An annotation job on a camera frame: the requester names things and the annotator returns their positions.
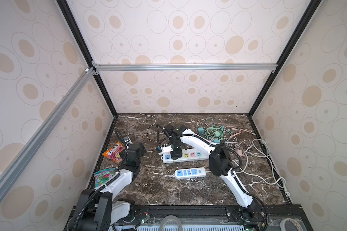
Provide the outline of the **white multicolour power strip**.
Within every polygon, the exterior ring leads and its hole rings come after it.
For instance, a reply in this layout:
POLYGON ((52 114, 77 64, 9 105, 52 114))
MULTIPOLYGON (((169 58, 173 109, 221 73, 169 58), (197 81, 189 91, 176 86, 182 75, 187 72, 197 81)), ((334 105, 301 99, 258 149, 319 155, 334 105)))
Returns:
POLYGON ((161 159, 163 163, 168 164, 168 163, 208 160, 209 156, 203 154, 201 151, 195 148, 191 148, 188 150, 182 149, 182 157, 176 160, 172 159, 170 152, 162 154, 161 159))

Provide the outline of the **white blue power strip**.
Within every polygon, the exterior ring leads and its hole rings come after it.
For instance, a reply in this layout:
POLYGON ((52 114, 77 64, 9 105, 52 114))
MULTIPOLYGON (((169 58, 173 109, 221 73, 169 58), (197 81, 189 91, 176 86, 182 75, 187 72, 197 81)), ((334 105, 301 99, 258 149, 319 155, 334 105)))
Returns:
POLYGON ((174 177, 178 180, 191 178, 204 178, 206 170, 204 167, 178 169, 174 172, 174 177))

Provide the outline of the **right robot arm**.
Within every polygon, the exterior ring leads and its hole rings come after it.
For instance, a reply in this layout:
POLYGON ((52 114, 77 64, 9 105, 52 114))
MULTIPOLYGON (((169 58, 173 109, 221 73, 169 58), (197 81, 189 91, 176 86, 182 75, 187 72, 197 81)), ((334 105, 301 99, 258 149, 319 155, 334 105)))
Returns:
POLYGON ((211 142, 193 132, 184 125, 156 126, 157 152, 164 161, 179 160, 209 160, 209 169, 215 176, 220 177, 233 193, 240 213, 244 219, 250 219, 262 212, 266 213, 264 203, 255 195, 247 191, 237 176, 243 161, 240 155, 223 142, 211 142))

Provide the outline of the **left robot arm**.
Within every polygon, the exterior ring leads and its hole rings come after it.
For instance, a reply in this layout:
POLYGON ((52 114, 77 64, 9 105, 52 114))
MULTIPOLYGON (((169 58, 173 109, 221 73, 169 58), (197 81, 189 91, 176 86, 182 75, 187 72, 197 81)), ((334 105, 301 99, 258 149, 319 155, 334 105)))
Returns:
POLYGON ((138 176, 141 168, 140 158, 146 153, 142 143, 129 144, 122 152, 122 162, 118 168, 107 170, 106 177, 96 181, 94 189, 82 191, 73 217, 66 225, 67 231, 108 231, 109 227, 122 218, 131 215, 133 202, 113 202, 115 197, 138 176))

